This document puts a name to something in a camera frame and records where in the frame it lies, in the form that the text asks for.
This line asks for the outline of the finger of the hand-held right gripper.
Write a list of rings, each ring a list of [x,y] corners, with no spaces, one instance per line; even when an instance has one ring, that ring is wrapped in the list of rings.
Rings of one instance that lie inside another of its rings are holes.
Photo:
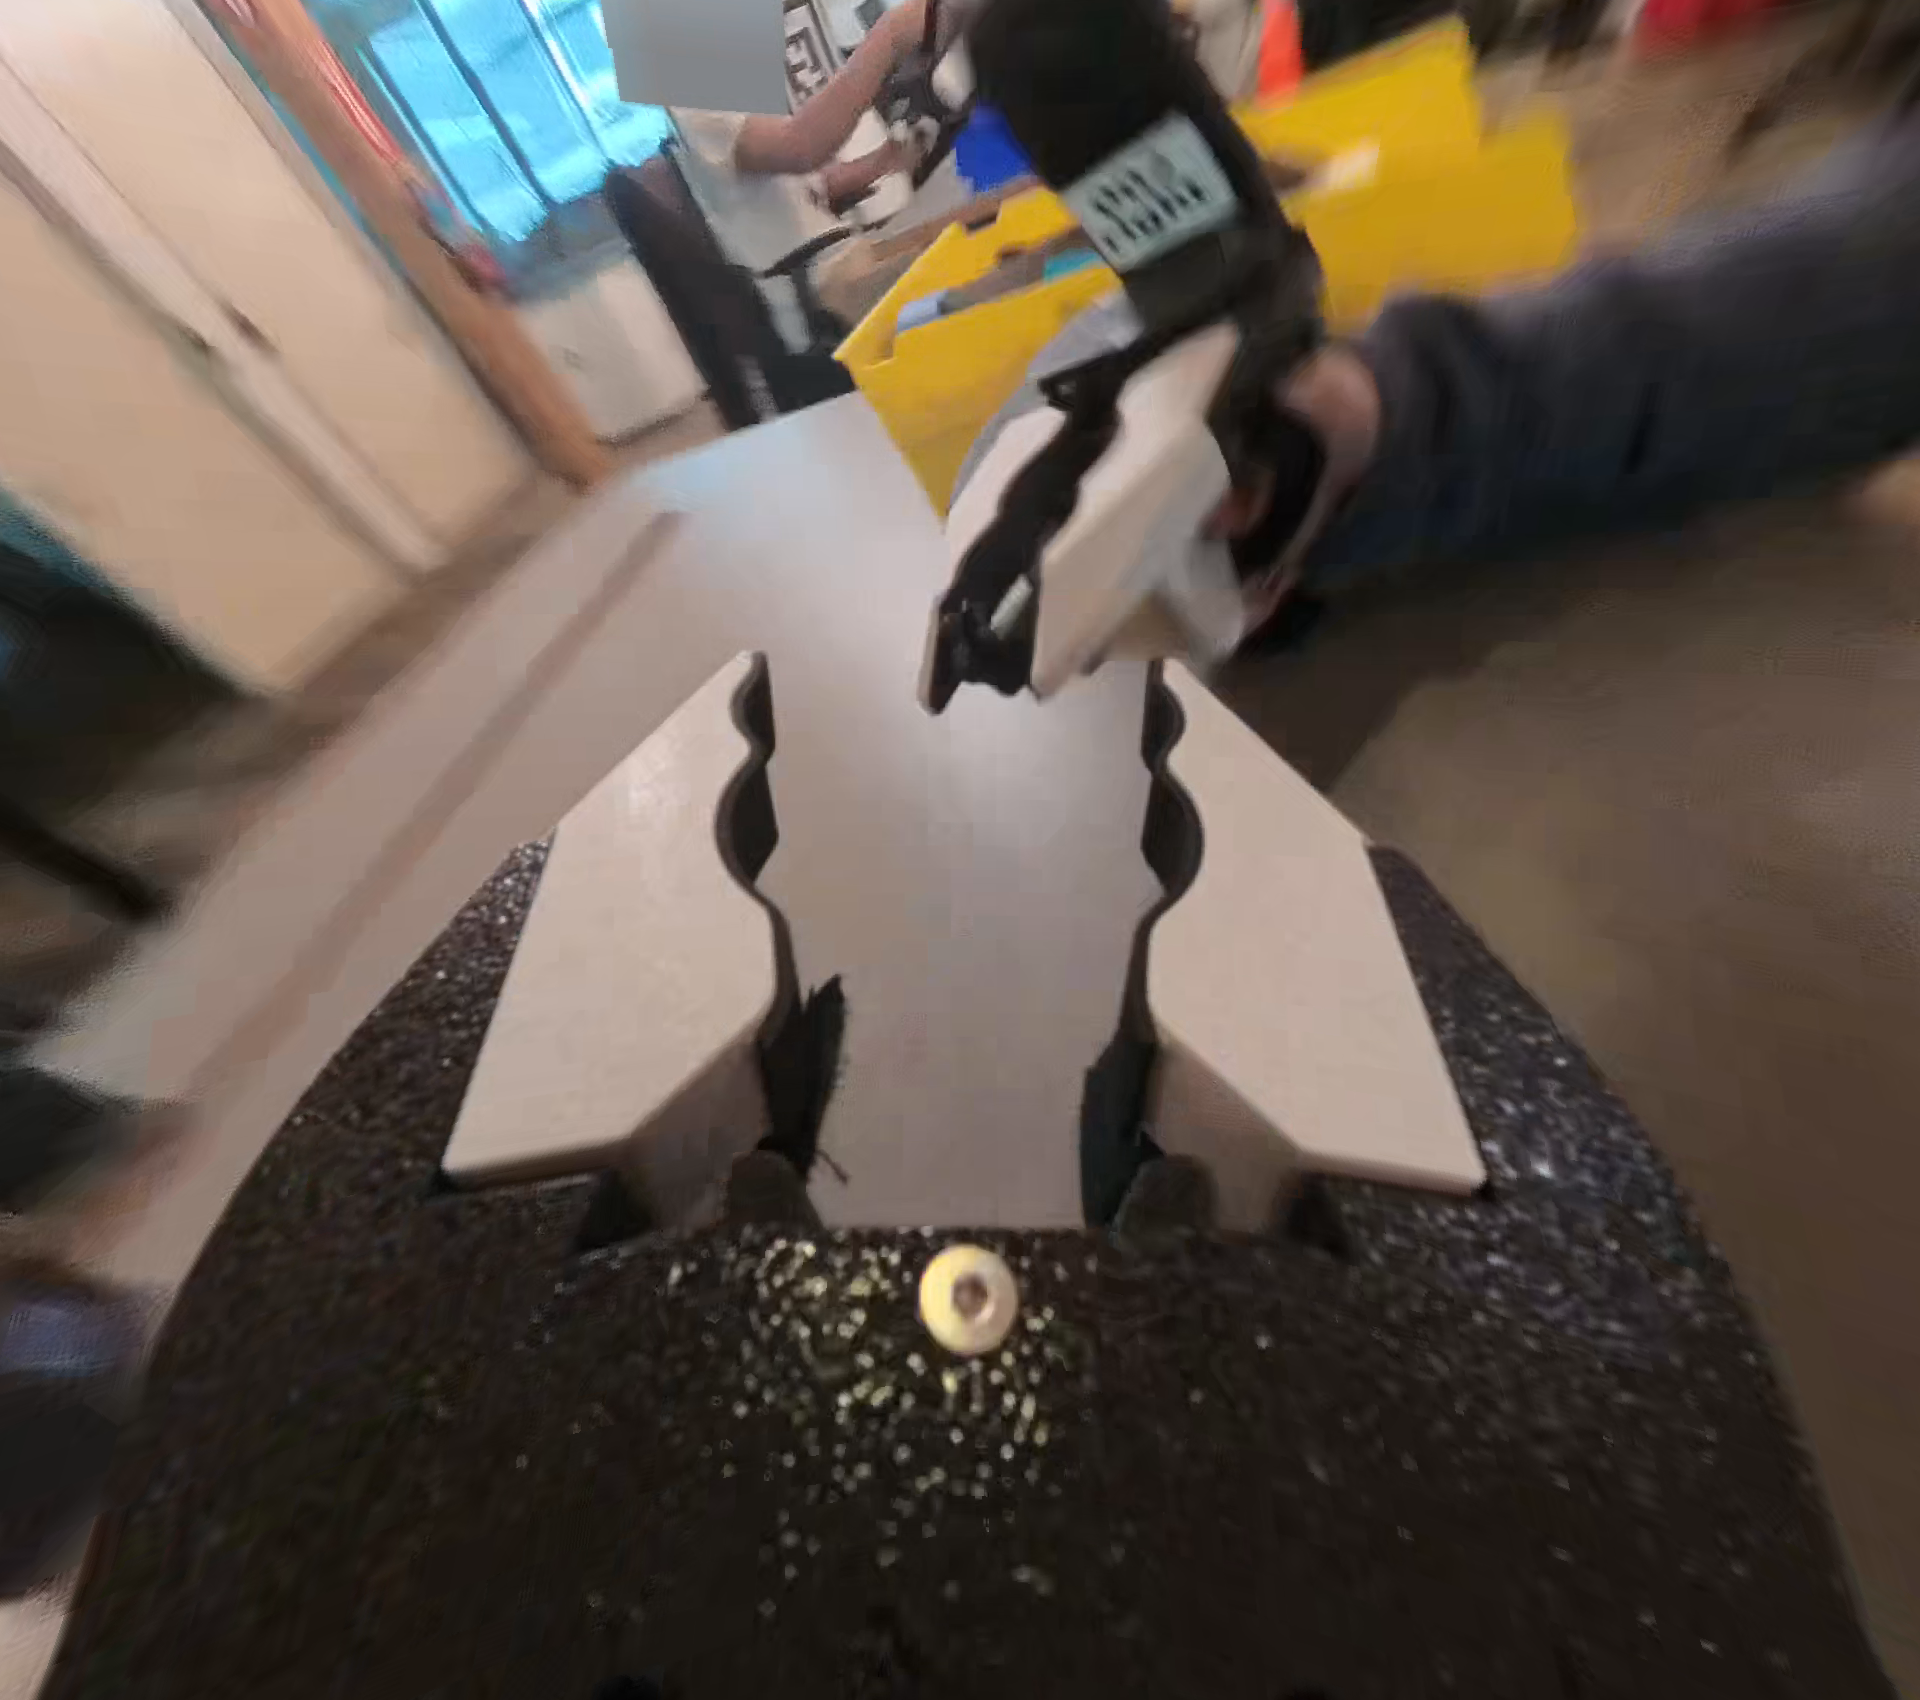
[[[1034,697],[1117,657],[1208,670],[1241,644],[1242,580],[1229,543],[1211,534],[1232,476],[1208,421],[1237,347],[1237,327],[1200,327],[1117,392],[1112,437],[1039,558]]]
[[[943,622],[990,622],[1019,581],[1039,618],[1117,622],[1126,596],[1126,454],[1117,370],[1065,370],[995,442],[955,511]]]

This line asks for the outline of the office chair with brown jacket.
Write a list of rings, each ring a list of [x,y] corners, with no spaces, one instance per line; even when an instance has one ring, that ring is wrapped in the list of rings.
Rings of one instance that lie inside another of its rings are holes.
[[[854,392],[839,349],[846,320],[822,299],[814,264],[852,229],[835,225],[784,254],[770,269],[734,262],[679,166],[655,153],[609,170],[601,195],[672,322],[724,430]]]

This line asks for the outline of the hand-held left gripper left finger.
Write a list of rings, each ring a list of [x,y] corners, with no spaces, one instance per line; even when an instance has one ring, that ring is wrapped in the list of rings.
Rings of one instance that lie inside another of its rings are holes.
[[[846,992],[805,989],[769,656],[730,656],[554,829],[442,1154],[459,1191],[594,1184],[588,1232],[691,1232],[733,1168],[805,1181]]]

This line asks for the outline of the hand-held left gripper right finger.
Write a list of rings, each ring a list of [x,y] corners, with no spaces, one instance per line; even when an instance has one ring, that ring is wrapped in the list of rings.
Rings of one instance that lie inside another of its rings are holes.
[[[1489,1184],[1367,836],[1202,677],[1144,674],[1140,858],[1155,879],[1078,1113],[1083,1216],[1189,1159],[1229,1232],[1311,1181],[1469,1201]]]

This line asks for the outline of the yellow plastic bin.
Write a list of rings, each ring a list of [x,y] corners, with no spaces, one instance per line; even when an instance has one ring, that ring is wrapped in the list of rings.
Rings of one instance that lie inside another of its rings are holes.
[[[1460,21],[1408,31],[1232,114],[1263,159],[1306,171],[1283,205],[1317,254],[1336,333],[1392,296],[1544,277],[1576,247],[1564,115],[1537,103],[1490,128]],[[833,358],[947,513],[969,451],[1044,345],[1118,287],[1068,207],[1033,185],[980,224],[948,224]]]

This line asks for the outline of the white recycling cabinet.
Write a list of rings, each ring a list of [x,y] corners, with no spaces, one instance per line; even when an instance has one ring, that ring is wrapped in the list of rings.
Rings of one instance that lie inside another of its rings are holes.
[[[607,254],[517,301],[517,313],[607,445],[683,420],[709,395],[646,271]]]

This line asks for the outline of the person's right forearm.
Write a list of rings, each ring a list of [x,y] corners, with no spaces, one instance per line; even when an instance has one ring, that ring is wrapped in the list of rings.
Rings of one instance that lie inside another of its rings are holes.
[[[1502,296],[1408,294],[1357,341],[1378,436],[1312,592],[1663,530],[1919,437],[1919,125],[1778,200]]]

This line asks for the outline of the wooden post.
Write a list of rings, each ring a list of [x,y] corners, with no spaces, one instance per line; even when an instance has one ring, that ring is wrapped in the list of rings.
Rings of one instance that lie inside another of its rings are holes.
[[[519,320],[479,241],[380,121],[311,7],[302,0],[211,5],[535,461],[567,488],[599,488],[613,471],[605,442]]]

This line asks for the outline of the beige door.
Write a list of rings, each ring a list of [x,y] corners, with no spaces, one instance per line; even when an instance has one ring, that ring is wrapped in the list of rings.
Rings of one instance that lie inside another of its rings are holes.
[[[305,683],[402,592],[398,570],[12,181],[2,476],[75,554],[257,693]]]
[[[344,530],[426,576],[528,460],[190,0],[2,0],[5,161]]]

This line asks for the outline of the large paned window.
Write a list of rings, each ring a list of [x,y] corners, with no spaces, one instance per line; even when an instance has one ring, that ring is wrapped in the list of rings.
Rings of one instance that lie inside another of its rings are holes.
[[[605,183],[664,152],[675,128],[621,97],[603,0],[302,1],[519,292],[621,245]]]

